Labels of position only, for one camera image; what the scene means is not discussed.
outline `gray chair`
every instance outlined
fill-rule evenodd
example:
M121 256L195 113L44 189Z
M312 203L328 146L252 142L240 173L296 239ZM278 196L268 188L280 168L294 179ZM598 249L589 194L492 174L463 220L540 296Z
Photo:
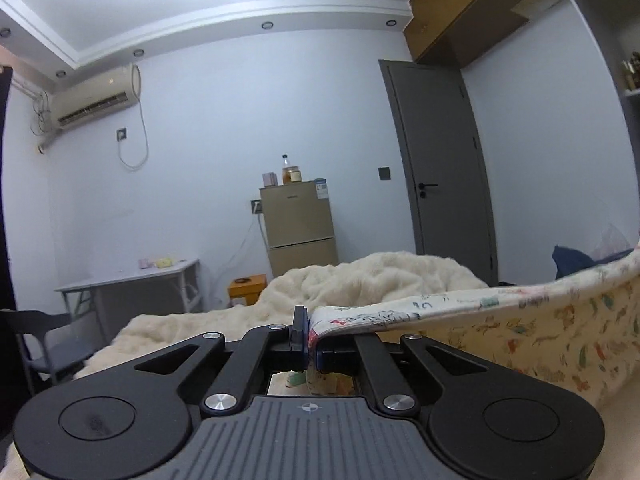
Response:
M4 318L7 325L14 332L18 339L20 355L24 372L27 375L29 391L33 396L35 390L31 380L30 368L36 372L49 374L51 383L58 384L59 376L64 376L82 364L86 359L95 353L95 349L89 343L70 337L52 347L47 347L47 333L57 328L71 324L69 314L46 314L39 310L0 310L0 316ZM24 335L33 335L38 340L42 350L42 357L31 359L27 346L24 342Z

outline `wall-mounted air conditioner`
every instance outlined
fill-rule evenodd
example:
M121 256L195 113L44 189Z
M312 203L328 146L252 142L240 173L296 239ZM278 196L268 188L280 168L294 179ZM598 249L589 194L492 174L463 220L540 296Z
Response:
M51 119L56 128L69 130L137 104L142 81L136 65L109 70L54 95Z

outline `floral fabric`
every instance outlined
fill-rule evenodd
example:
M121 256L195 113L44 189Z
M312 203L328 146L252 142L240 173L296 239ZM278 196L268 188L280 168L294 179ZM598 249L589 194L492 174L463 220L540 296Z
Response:
M419 332L571 390L594 405L640 362L640 246L629 256L545 285L454 291L356 308L322 307L310 348L327 335ZM346 394L350 380L310 369L316 394Z

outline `table top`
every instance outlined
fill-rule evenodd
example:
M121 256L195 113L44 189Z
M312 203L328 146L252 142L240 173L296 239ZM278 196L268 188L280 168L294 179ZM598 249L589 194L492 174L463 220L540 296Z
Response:
M193 267L199 262L199 259L194 258L191 260L182 260L176 262L171 267L165 267L164 269L138 269L135 271L120 270L113 274L88 278L79 282L69 283L67 285L59 286L55 289L56 292L79 292L81 290L88 290L89 288L95 288L103 285L114 285L116 283L136 282L139 280L149 280L152 278L161 278L163 276L173 276L174 274L180 274L189 267Z

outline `beige refrigerator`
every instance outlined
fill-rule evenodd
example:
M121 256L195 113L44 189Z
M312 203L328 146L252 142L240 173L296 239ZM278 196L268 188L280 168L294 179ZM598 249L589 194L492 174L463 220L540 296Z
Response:
M274 278L290 269L338 264L324 179L266 187L260 198Z

